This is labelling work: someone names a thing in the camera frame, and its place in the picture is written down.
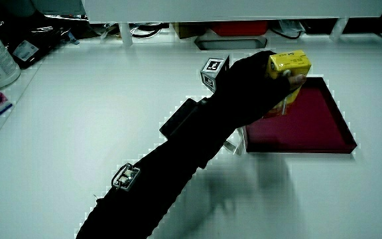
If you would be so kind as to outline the person's left hand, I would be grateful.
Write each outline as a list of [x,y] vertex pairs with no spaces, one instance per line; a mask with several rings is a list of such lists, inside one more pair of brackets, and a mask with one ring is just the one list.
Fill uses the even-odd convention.
[[237,128],[261,119],[306,82],[303,74],[275,79],[266,74],[271,51],[257,52],[234,62],[221,75],[220,85],[202,107],[204,117],[223,127]]

